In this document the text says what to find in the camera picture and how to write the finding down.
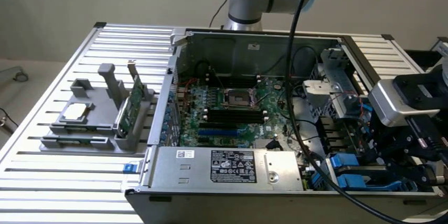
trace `blue tab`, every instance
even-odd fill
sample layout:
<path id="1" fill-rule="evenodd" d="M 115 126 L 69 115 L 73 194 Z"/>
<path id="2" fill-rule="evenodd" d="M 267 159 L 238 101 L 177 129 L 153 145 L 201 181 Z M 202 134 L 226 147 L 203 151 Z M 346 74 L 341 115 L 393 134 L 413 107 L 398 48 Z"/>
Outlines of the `blue tab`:
<path id="1" fill-rule="evenodd" d="M 358 166 L 357 158 L 354 154 L 347 153 L 337 153 L 334 156 L 329 158 L 330 165 L 333 168 L 338 168 L 341 166 Z"/>
<path id="2" fill-rule="evenodd" d="M 363 178 L 357 174 L 342 174 L 337 177 L 339 188 L 349 190 L 362 190 L 366 188 Z"/>
<path id="3" fill-rule="evenodd" d="M 337 177 L 338 186 L 351 191 L 401 191 L 401 181 L 394 181 L 383 186 L 366 186 L 363 178 L 357 174 L 342 174 Z"/>
<path id="4" fill-rule="evenodd" d="M 122 167 L 122 174 L 135 174 L 137 172 L 137 165 L 125 164 Z"/>

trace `metal bracket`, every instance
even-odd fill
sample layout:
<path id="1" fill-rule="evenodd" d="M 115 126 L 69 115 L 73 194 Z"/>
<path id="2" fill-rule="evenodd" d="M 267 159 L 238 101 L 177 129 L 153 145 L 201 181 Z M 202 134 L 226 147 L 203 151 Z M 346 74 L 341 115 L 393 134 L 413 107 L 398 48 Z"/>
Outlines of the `metal bracket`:
<path id="1" fill-rule="evenodd" d="M 169 36 L 169 42 L 171 47 L 177 47 L 186 43 L 186 29 L 185 28 L 174 28 L 170 36 Z"/>

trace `white wall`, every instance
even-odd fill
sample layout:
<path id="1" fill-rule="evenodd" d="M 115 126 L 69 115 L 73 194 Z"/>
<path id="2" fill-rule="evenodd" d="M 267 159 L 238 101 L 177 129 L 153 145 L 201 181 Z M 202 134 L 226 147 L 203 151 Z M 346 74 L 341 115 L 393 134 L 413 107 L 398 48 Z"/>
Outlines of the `white wall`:
<path id="1" fill-rule="evenodd" d="M 206 26 L 222 0 L 0 0 L 0 58 L 65 61 L 93 23 Z M 448 36 L 446 0 L 315 0 L 298 30 L 394 36 L 425 49 Z M 223 24 L 226 7 L 215 18 Z M 287 29 L 290 15 L 266 14 L 265 29 Z"/>

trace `motherboard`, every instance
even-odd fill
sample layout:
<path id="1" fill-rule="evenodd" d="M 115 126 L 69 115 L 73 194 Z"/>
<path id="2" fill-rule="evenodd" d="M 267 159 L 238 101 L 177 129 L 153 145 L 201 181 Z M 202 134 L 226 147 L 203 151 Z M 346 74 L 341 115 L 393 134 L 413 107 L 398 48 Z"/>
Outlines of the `motherboard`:
<path id="1" fill-rule="evenodd" d="M 181 89 L 179 146 L 257 148 L 274 137 L 285 140 L 282 81 L 218 82 L 190 79 Z"/>

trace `slotted aluminum platform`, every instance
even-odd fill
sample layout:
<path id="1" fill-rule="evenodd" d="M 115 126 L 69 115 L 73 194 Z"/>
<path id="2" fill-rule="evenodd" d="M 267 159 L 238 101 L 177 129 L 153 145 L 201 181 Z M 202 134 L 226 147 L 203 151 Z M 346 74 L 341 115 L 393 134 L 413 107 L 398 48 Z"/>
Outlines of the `slotted aluminum platform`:
<path id="1" fill-rule="evenodd" d="M 159 91 L 171 56 L 171 28 L 107 24 L 91 29 L 73 57 L 0 151 L 0 223 L 141 223 L 119 185 L 122 165 L 143 157 L 150 113 L 138 151 L 127 156 L 82 156 L 39 152 L 39 137 L 71 96 L 75 78 L 105 87 L 95 71 L 101 63 L 115 65 L 115 78 L 130 88 L 127 60 L 134 59 L 141 81 Z M 374 35 L 351 35 L 381 78 L 418 72 L 402 49 Z M 135 182 L 137 175 L 127 180 Z"/>

